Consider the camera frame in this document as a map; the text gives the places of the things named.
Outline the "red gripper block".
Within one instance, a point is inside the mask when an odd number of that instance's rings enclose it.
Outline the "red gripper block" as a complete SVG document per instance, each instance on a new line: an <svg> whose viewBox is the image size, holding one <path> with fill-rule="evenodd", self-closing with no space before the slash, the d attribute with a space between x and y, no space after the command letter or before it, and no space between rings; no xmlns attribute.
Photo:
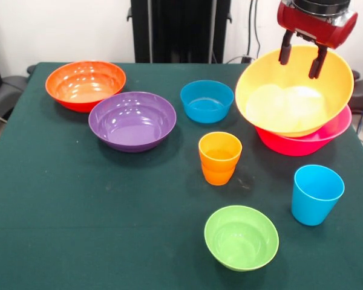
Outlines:
<svg viewBox="0 0 363 290"><path fill-rule="evenodd" d="M309 78L318 79L328 48L342 45L353 31L358 13L350 9L348 1L281 1L277 21L286 29L281 44L279 62L287 65L294 34L316 43L308 58L315 56L309 69Z"/></svg>

